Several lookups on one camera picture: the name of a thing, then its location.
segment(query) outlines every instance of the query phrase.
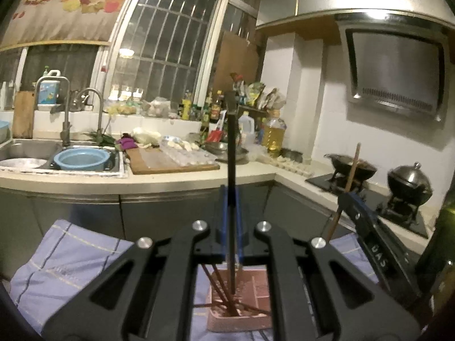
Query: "cooking oil bottle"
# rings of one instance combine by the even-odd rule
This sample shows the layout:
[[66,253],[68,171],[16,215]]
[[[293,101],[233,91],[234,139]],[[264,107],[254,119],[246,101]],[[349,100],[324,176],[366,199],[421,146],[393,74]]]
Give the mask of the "cooking oil bottle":
[[280,111],[270,111],[270,116],[264,126],[261,145],[267,147],[268,153],[274,158],[280,155],[286,128],[286,123],[280,118]]

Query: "pink tray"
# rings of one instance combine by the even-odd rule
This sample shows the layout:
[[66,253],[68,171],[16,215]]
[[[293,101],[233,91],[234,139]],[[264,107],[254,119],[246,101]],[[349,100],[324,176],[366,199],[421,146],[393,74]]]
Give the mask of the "pink tray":
[[[219,272],[227,287],[227,271],[220,269]],[[215,273],[212,273],[212,277],[219,286]],[[265,269],[238,271],[236,284],[236,300],[270,311],[267,271]],[[208,303],[220,300],[216,291],[210,286]],[[245,310],[240,310],[240,312],[241,316],[239,317],[226,317],[221,308],[209,308],[207,330],[211,332],[244,332],[272,328],[272,318],[269,315]]]

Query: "pot lid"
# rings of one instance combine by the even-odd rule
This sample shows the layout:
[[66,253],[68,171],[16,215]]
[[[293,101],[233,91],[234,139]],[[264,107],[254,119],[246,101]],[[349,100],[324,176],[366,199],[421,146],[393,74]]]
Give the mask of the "pot lid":
[[429,182],[428,177],[420,170],[422,164],[419,162],[414,163],[414,165],[402,165],[396,167],[390,172],[393,175],[401,178],[405,182],[414,184],[415,186],[424,185],[427,189],[431,189],[431,183]]

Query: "blue basin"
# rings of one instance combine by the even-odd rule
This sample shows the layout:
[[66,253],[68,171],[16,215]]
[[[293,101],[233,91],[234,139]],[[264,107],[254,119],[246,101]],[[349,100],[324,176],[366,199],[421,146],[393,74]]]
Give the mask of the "blue basin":
[[110,154],[106,150],[86,147],[68,149],[58,153],[54,162],[63,171],[103,171]]

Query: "metal bolt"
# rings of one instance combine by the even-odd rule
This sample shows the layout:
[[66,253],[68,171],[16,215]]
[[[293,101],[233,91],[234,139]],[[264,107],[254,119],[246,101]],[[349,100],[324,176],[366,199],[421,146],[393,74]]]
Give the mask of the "metal bolt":
[[325,240],[322,238],[322,237],[315,237],[311,240],[311,245],[315,248],[315,249],[322,249],[326,246],[326,242]]
[[195,221],[193,222],[193,229],[198,232],[205,231],[207,229],[206,221]]
[[141,237],[137,240],[137,246],[139,246],[141,249],[148,249],[152,244],[153,241],[149,237]]
[[256,229],[259,232],[269,232],[271,229],[272,225],[269,222],[262,221],[256,224]]

